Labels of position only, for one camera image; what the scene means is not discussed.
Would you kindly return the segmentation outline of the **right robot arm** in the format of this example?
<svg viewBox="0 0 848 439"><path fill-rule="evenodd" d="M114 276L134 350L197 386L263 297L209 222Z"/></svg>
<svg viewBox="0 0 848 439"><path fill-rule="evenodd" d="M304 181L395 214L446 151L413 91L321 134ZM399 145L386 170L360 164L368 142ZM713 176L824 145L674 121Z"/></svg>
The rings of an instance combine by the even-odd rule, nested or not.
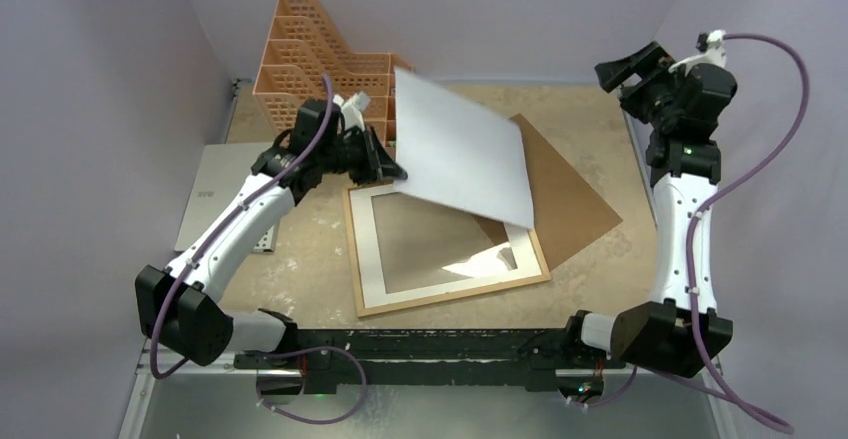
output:
<svg viewBox="0 0 848 439"><path fill-rule="evenodd" d="M711 283L709 200L717 193L722 157L712 134L737 92L725 68L725 33L698 37L697 52L674 59L651 42L594 71L620 108L651 127L645 162L654 203L657 253L647 301L607 316L579 311L561 340L564 358L584 366L600 351L640 368L692 378L733 334L717 313Z"/></svg>

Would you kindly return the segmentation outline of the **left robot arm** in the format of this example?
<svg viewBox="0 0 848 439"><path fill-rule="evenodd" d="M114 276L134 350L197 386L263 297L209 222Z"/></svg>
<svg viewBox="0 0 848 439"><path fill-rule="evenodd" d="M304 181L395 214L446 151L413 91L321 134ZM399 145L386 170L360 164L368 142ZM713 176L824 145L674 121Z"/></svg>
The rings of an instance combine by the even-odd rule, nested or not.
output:
<svg viewBox="0 0 848 439"><path fill-rule="evenodd" d="M199 366L229 351L259 352L275 368L295 361L297 326L290 318L264 309L227 313L219 302L262 236L324 176L347 175L356 185L406 178L365 122L369 103L363 92L305 101L294 126L257 156L212 224L167 265L138 273L135 297L152 364L162 348Z"/></svg>

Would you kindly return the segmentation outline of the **transparent acrylic sheet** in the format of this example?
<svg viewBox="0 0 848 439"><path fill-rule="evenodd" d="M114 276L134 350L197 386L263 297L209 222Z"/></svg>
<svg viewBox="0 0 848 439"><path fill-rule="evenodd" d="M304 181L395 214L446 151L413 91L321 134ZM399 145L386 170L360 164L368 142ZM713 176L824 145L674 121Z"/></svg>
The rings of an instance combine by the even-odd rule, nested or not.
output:
<svg viewBox="0 0 848 439"><path fill-rule="evenodd" d="M388 294L517 268L499 222L400 193L371 204Z"/></svg>

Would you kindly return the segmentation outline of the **printed photo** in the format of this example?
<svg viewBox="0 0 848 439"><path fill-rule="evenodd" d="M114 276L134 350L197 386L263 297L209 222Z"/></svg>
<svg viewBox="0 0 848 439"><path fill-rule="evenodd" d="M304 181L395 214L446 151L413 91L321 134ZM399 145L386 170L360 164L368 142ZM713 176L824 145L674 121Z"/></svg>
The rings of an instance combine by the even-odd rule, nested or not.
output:
<svg viewBox="0 0 848 439"><path fill-rule="evenodd" d="M405 69L395 70L402 194L524 229L534 206L520 127Z"/></svg>

